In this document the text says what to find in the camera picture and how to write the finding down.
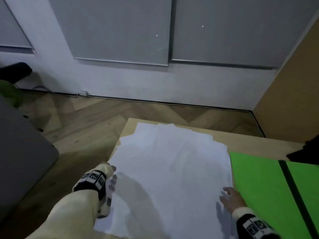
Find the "right hand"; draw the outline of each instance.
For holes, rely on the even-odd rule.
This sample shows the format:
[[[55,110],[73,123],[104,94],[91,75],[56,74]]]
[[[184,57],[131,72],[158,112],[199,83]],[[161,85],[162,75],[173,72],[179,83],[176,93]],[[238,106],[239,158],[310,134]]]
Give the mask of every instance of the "right hand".
[[[242,198],[241,194],[231,187],[224,187],[224,191],[227,191],[227,194],[230,195],[229,199],[225,196],[220,196],[219,199],[223,203],[226,210],[228,210],[231,214],[240,207],[247,207],[245,200]]]

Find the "sleeve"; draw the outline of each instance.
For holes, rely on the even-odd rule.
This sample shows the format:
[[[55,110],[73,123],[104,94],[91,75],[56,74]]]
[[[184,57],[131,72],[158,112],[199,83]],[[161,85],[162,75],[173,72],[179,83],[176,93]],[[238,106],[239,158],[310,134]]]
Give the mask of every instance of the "sleeve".
[[[237,233],[239,239],[280,239],[278,233],[265,221],[262,221],[248,207],[237,208],[233,212],[237,220]]]
[[[102,188],[95,189],[91,185],[96,184],[96,187],[99,188],[98,182],[101,182],[100,178],[103,177],[103,174],[105,180],[113,175],[113,169],[109,164],[100,164],[95,169],[86,172],[74,186],[74,192],[63,197],[53,207],[46,221],[27,239],[88,238],[98,214],[99,197],[103,194]],[[91,183],[85,183],[87,186],[84,186],[82,183],[87,181]]]

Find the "green cutting mat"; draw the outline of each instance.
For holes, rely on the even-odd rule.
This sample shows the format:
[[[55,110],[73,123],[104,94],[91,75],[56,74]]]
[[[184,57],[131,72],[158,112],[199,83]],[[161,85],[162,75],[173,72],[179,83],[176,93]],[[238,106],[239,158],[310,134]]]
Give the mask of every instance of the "green cutting mat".
[[[283,239],[311,239],[277,160],[230,153],[237,190]]]
[[[287,165],[310,217],[319,232],[319,166],[297,162],[287,162]]]

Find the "white wall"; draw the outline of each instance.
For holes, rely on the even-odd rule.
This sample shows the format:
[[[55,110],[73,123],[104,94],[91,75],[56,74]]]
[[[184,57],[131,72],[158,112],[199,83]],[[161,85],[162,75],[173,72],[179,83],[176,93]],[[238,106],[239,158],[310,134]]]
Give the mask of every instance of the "white wall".
[[[0,52],[0,64],[26,62],[55,92],[252,110],[275,78],[275,70],[170,64],[167,69],[123,68],[74,60],[48,0],[6,0],[35,55]],[[26,78],[22,88],[37,80]]]

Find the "person's arm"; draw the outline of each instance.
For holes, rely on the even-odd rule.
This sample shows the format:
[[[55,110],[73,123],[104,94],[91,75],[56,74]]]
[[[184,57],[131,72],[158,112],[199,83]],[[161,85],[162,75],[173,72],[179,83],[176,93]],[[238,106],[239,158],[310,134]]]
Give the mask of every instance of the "person's arm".
[[[220,197],[226,210],[237,221],[237,233],[239,239],[278,239],[280,236],[265,221],[259,219],[252,209],[248,208],[241,194],[233,188],[223,188],[229,198]]]
[[[108,163],[86,172],[51,210],[46,221],[27,239],[80,239],[92,232],[99,202],[105,196],[105,181],[116,170]]]

